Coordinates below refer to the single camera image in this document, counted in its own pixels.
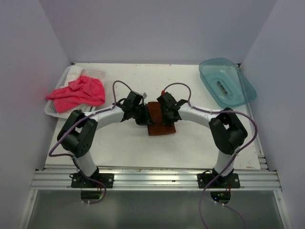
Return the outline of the brown towel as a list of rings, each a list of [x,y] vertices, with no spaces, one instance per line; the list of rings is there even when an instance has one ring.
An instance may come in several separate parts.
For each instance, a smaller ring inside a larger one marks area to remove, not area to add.
[[[149,136],[162,136],[176,133],[174,124],[165,125],[163,123],[162,111],[158,102],[149,102],[147,106],[153,122],[152,125],[147,126]]]

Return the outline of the pink towel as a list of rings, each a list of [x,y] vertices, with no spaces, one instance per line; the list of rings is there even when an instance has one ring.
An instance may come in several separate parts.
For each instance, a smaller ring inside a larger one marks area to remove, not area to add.
[[[58,113],[65,113],[82,104],[101,106],[105,103],[106,96],[99,79],[81,75],[69,82],[68,86],[53,90],[46,99],[53,101]]]

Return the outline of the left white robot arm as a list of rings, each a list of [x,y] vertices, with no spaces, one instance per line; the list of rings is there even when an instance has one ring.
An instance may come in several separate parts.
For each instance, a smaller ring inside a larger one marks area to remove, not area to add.
[[[99,181],[98,167],[90,154],[96,131],[129,119],[134,119],[138,125],[153,124],[144,96],[135,91],[130,91],[126,98],[105,109],[86,113],[73,111],[66,120],[57,141],[68,151],[86,186],[94,187]]]

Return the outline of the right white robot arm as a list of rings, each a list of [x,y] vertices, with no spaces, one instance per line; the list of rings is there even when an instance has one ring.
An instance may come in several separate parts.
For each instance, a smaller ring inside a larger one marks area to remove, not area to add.
[[[248,132],[237,115],[230,108],[209,111],[206,108],[194,107],[187,100],[176,101],[168,92],[159,96],[157,101],[160,104],[164,125],[171,125],[183,120],[210,129],[214,144],[219,150],[213,168],[212,181],[215,186],[224,187],[229,182],[229,176],[234,170],[233,156],[248,136]]]

